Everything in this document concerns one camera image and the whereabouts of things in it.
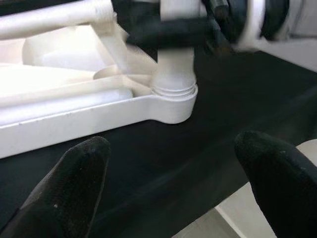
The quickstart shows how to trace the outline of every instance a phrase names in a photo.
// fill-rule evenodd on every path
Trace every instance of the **black rubber part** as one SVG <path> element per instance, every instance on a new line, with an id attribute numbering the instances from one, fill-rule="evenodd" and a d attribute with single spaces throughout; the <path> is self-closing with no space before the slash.
<path id="1" fill-rule="evenodd" d="M 242 34 L 246 20 L 248 0 L 228 0 L 229 16 L 218 20 L 221 31 L 231 43 L 236 43 Z"/>
<path id="2" fill-rule="evenodd" d="M 170 49 L 203 45 L 212 34 L 208 18 L 152 20 L 134 27 L 127 44 L 142 49 Z"/>
<path id="3" fill-rule="evenodd" d="M 262 36 L 268 40 L 272 40 L 276 32 L 283 25 L 288 10 L 289 0 L 266 0 Z"/>

